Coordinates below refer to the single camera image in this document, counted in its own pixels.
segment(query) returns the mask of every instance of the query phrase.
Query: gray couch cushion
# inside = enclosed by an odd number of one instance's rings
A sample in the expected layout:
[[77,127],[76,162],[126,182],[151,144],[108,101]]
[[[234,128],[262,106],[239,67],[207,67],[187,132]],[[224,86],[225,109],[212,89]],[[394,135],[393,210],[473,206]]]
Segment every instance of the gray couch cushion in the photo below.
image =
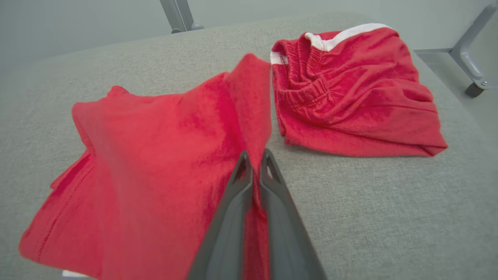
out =
[[[121,85],[137,95],[181,93],[230,71],[247,52],[305,31],[371,22],[354,13],[281,18],[108,45],[16,69],[0,80],[0,279],[57,279],[22,259],[22,232],[49,184],[83,152],[70,110]],[[332,278],[495,279],[498,156],[427,66],[449,148],[435,158],[351,158],[283,144],[273,151],[320,260]]]

